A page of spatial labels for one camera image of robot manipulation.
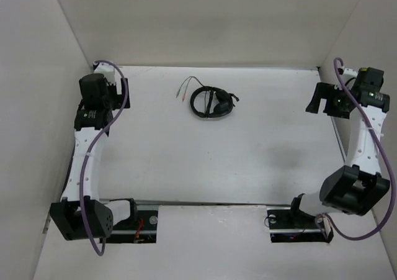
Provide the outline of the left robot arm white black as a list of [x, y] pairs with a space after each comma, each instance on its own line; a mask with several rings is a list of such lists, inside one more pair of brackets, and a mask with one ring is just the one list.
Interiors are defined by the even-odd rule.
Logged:
[[65, 240], [110, 237], [120, 223], [132, 228], [139, 213], [133, 199], [102, 203], [99, 197], [100, 162], [113, 120], [122, 106], [122, 91], [103, 73], [79, 80], [82, 100], [74, 120], [74, 153], [66, 186], [58, 202], [50, 206], [50, 217]]

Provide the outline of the black headphones with cable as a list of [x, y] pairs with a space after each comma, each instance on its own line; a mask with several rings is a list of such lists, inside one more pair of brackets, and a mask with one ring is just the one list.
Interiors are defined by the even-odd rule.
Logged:
[[[186, 99], [187, 88], [192, 80], [198, 82], [200, 87], [190, 95], [190, 110], [200, 119], [220, 119], [225, 117], [236, 107], [235, 102], [239, 102], [239, 97], [235, 94], [218, 87], [204, 85], [196, 76], [188, 76], [177, 90], [176, 98], [179, 97], [182, 87], [185, 86], [182, 102]], [[195, 100], [201, 93], [204, 93], [203, 111], [199, 111], [195, 107]]]

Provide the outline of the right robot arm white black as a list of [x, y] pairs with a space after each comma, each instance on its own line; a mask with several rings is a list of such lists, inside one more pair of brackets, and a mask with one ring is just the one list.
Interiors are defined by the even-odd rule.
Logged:
[[381, 92], [384, 72], [371, 67], [348, 69], [340, 59], [334, 70], [339, 84], [318, 83], [306, 111], [318, 113], [321, 100], [325, 100], [325, 114], [350, 122], [347, 155], [343, 166], [324, 180], [319, 192], [300, 194], [292, 200], [287, 219], [296, 227], [332, 212], [364, 216], [387, 192], [396, 195], [393, 173], [384, 178], [380, 168], [381, 160], [391, 167], [380, 143], [390, 109], [389, 95]]

